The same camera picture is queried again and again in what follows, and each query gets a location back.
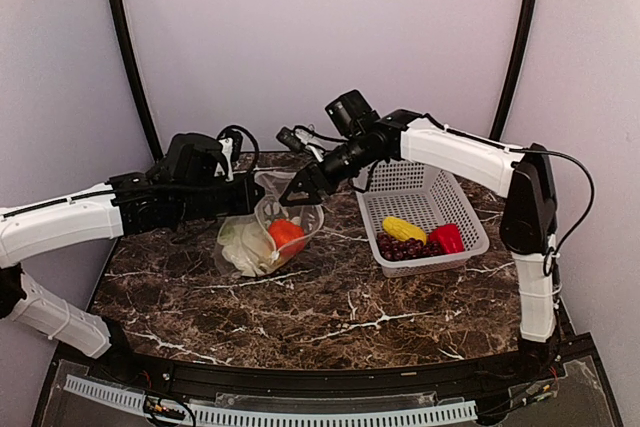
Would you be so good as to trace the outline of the white cauliflower toy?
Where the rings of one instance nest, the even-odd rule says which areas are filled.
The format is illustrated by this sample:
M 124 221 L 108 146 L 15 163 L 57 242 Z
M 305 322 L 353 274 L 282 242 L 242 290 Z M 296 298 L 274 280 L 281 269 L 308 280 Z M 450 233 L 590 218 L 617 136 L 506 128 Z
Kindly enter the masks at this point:
M 249 218 L 227 219 L 219 231 L 218 244 L 223 259 L 238 275 L 262 277 L 274 270 L 274 245 L 261 224 Z

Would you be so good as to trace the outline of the clear polka dot zip bag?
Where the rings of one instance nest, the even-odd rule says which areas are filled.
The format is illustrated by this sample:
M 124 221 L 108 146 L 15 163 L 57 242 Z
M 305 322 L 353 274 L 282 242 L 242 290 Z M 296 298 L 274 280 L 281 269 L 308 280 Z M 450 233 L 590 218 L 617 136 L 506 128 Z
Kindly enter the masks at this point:
M 262 171 L 256 182 L 265 196 L 254 212 L 228 217 L 222 224 L 214 248 L 218 271 L 235 277 L 264 277 L 298 255 L 324 224 L 322 207 L 284 207 L 279 197 L 294 174 Z

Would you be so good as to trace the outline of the dark red grape bunch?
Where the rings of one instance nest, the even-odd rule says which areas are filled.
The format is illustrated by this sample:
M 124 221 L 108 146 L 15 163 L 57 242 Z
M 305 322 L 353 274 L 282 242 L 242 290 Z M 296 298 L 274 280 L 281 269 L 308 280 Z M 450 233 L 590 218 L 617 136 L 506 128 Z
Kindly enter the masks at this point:
M 443 247 L 437 241 L 423 242 L 414 238 L 401 241 L 387 233 L 380 233 L 376 237 L 376 243 L 380 254 L 388 261 L 415 260 L 444 254 Z

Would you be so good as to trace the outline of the yellow corn toy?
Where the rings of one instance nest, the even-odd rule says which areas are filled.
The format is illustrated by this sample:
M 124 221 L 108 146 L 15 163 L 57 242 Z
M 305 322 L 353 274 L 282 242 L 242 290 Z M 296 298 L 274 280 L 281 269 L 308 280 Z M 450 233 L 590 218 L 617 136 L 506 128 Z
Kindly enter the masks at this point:
M 382 222 L 382 228 L 385 233 L 401 242 L 414 239 L 426 243 L 428 240 L 428 234 L 424 230 L 398 217 L 386 217 Z

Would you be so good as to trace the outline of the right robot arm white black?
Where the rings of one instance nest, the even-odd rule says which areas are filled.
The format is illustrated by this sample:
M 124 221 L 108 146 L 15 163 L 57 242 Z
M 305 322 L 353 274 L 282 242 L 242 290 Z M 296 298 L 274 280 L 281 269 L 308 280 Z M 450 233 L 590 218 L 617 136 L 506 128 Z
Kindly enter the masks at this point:
M 504 198 L 500 238 L 516 266 L 521 322 L 510 371 L 521 381 L 548 373 L 558 355 L 556 236 L 558 201 L 551 168 L 556 152 L 528 148 L 453 129 L 428 113 L 406 109 L 380 116 L 357 90 L 325 108 L 343 142 L 289 182 L 283 206 L 318 205 L 340 184 L 380 161 L 411 161 L 450 172 Z

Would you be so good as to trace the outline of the red bell pepper toy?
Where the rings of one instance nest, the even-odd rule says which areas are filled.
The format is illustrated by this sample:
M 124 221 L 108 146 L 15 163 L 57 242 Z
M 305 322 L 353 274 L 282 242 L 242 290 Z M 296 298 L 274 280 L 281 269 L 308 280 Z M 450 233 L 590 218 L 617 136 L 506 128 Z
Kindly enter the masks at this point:
M 429 240 L 435 242 L 444 254 L 457 254 L 465 251 L 460 230 L 456 224 L 445 224 L 429 234 Z

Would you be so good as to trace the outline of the orange pumpkin toy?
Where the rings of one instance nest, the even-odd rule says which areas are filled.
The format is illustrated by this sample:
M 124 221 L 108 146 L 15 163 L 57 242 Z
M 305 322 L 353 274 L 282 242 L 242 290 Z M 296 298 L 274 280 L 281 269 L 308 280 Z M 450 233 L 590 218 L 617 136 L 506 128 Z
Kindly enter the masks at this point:
M 271 223 L 268 233 L 274 240 L 276 248 L 284 256 L 297 255 L 304 249 L 302 238 L 305 232 L 302 227 L 286 219 L 278 219 Z

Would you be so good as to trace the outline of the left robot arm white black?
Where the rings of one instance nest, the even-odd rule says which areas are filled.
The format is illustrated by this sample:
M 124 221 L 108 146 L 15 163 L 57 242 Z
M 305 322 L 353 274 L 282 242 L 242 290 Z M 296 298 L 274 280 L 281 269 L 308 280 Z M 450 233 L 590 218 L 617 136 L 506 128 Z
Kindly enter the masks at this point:
M 101 358 L 120 383 L 141 374 L 120 325 L 83 311 L 51 293 L 22 267 L 24 260 L 60 248 L 117 239 L 191 221 L 253 212 L 264 196 L 256 165 L 237 173 L 242 141 L 258 144 L 238 125 L 216 137 L 175 135 L 167 153 L 146 172 L 114 176 L 86 190 L 1 211 L 1 316 Z

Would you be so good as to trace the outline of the white plastic perforated basket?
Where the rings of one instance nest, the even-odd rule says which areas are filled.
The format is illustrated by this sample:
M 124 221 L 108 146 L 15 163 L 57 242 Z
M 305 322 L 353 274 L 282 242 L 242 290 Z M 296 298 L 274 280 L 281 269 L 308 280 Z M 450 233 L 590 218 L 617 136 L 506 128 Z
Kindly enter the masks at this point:
M 489 238 L 456 178 L 441 169 L 410 161 L 381 162 L 364 168 L 353 184 L 364 227 L 376 262 L 387 278 L 454 269 L 485 253 Z M 380 252 L 377 236 L 383 220 L 400 218 L 426 233 L 454 224 L 464 251 L 436 257 L 392 261 Z

